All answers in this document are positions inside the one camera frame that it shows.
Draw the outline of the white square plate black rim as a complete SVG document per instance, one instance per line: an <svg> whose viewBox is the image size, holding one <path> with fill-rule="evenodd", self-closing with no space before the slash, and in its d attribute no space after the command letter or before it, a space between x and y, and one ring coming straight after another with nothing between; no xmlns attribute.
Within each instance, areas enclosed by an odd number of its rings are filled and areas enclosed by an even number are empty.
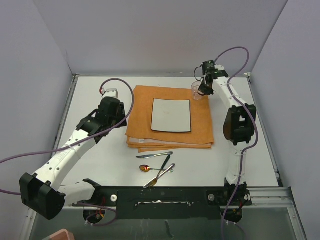
<svg viewBox="0 0 320 240"><path fill-rule="evenodd" d="M164 133L190 133L190 100L153 99L151 130Z"/></svg>

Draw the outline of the orange cloth napkin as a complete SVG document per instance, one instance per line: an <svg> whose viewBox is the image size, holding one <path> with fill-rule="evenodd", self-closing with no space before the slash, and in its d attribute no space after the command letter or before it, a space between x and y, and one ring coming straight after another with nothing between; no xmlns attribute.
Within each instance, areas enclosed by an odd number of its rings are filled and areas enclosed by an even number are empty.
<svg viewBox="0 0 320 240"><path fill-rule="evenodd" d="M193 99L192 90L138 85L133 90L134 106L130 113L126 143L139 153L171 149L210 149L215 143L209 98ZM154 99L190 101L191 132L165 133L153 131Z"/></svg>

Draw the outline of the gold spoon dark handle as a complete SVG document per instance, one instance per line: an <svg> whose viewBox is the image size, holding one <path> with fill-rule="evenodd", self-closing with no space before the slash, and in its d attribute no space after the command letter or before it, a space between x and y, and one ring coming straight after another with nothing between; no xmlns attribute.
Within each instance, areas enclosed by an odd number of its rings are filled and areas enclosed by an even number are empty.
<svg viewBox="0 0 320 240"><path fill-rule="evenodd" d="M148 164L142 164L139 166L139 170L144 172L144 173L147 173L147 172L150 172L150 171L164 171L165 170L165 167L163 165L166 165L169 160L171 158L171 155L167 155L166 158L162 159L161 161L158 161L157 163L152 163L151 165L148 165Z"/></svg>

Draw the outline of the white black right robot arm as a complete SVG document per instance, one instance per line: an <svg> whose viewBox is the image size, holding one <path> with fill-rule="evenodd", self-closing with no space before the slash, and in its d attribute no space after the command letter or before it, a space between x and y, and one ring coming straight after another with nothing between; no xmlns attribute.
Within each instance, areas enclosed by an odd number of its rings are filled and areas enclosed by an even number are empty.
<svg viewBox="0 0 320 240"><path fill-rule="evenodd" d="M256 131L255 105L243 100L221 65L213 60L205 61L200 66L202 75L197 93L200 96L217 94L227 108L223 124L223 135L229 142L229 161L226 181L230 185L243 185L245 179L245 162L247 149Z"/></svg>

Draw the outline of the gold fork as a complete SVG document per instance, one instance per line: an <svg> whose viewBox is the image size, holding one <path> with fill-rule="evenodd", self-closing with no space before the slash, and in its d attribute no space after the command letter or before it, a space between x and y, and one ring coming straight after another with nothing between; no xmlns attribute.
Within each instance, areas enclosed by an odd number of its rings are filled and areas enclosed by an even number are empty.
<svg viewBox="0 0 320 240"><path fill-rule="evenodd" d="M154 187L158 180L165 175L166 173L169 173L173 168L176 166L175 163L172 163L166 170L162 171L160 174L158 174L155 178L153 178L151 181L149 181L146 185L143 186L144 189L152 188Z"/></svg>

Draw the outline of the clear drinking glass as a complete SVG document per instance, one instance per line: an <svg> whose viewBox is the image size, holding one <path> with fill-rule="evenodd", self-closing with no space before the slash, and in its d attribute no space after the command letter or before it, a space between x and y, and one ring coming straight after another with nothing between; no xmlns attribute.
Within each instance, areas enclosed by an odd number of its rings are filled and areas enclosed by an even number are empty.
<svg viewBox="0 0 320 240"><path fill-rule="evenodd" d="M199 87L201 85L200 81L195 81L192 85L191 85L191 94L192 94L192 98L195 101L198 101L202 98L202 96L198 93Z"/></svg>

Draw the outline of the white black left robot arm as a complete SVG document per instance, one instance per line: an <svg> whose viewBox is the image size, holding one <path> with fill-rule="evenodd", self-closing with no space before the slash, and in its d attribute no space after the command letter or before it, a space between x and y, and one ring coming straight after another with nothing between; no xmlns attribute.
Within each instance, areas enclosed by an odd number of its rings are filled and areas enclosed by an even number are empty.
<svg viewBox="0 0 320 240"><path fill-rule="evenodd" d="M64 206L86 201L95 206L102 199L98 184L84 179L71 185L62 185L78 161L99 141L108 135L108 129L127 125L124 103L114 97L104 97L97 109L83 118L64 145L45 165L19 180L24 205L52 220Z"/></svg>

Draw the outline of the silver table knife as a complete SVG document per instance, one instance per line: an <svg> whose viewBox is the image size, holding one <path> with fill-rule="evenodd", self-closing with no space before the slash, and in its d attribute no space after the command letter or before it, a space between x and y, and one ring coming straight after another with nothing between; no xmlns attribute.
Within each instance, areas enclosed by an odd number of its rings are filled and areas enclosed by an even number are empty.
<svg viewBox="0 0 320 240"><path fill-rule="evenodd" d="M168 151L168 152L157 153L157 154L139 155L139 156L136 156L136 158L137 159L150 159L150 158L161 157L161 156L170 156L172 154L173 154L172 151Z"/></svg>

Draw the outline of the iridescent ornate teaspoon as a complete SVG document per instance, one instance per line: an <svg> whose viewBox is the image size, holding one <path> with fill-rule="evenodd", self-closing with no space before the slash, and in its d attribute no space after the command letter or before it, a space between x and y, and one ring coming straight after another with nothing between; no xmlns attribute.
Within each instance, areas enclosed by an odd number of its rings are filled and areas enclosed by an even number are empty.
<svg viewBox="0 0 320 240"><path fill-rule="evenodd" d="M164 173L164 172L169 172L169 173L172 173L174 170L171 169L171 168L166 168L166 169L163 169L160 173Z"/></svg>

